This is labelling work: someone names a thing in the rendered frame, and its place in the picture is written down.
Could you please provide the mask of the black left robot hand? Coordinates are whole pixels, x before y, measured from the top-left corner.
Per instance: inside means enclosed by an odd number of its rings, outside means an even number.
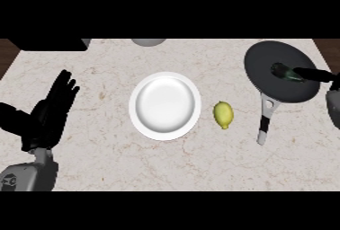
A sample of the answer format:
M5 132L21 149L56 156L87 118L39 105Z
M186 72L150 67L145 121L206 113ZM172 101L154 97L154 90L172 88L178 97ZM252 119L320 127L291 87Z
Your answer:
M79 90L73 73L62 70L48 96L36 104L31 113L0 102L0 129L21 137L24 152L37 147L52 149L59 143Z

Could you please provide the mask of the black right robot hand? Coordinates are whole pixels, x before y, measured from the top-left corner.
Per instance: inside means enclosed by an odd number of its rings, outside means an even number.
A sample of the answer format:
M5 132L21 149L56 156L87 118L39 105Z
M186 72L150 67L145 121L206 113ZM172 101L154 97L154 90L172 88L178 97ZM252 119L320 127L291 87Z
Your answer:
M330 90L340 90L340 73L336 75L331 72L320 69L297 67L294 72L308 80L333 83Z

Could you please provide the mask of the dark green eggplant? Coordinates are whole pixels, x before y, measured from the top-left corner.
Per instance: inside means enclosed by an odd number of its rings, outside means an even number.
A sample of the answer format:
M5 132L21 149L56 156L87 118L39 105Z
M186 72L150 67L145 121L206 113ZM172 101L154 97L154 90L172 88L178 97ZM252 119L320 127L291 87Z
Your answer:
M274 63L271 66L271 73L283 80L303 83L306 79L294 72L294 70L284 65L284 63Z

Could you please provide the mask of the dark grey frying pan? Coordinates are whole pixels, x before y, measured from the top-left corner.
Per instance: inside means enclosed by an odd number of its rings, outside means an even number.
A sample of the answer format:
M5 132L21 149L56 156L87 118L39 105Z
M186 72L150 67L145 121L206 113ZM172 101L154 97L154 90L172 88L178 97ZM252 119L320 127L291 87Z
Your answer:
M262 119L257 134L259 145L263 145L266 142L269 119L281 103L309 101L321 88L321 83L315 81L294 83L280 79L271 73L274 63L284 63L288 67L317 68L308 55L287 43L266 40L257 42L247 49L244 69L262 98Z

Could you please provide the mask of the white round plate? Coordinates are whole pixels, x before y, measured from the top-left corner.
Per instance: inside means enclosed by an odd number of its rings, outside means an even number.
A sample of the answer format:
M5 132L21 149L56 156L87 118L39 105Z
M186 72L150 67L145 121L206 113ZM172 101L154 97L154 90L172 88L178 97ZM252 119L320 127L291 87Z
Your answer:
M184 137L201 116L201 94L194 82L179 73L158 72L139 83L129 100L130 120L150 139Z

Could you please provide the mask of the yellow lemon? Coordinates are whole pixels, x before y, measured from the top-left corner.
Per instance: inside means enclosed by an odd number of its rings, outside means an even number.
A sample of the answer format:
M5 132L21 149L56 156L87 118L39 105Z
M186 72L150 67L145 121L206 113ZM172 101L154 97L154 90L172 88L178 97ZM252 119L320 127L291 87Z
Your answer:
M218 125L223 128L229 128L229 124L234 120L234 110L226 102L219 102L213 109L215 119Z

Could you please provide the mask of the grey round bowl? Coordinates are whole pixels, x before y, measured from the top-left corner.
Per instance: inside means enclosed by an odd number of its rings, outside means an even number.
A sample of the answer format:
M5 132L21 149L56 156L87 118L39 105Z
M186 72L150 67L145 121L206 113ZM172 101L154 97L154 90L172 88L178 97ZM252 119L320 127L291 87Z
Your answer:
M164 42L164 39L133 39L133 42L141 47L154 47Z

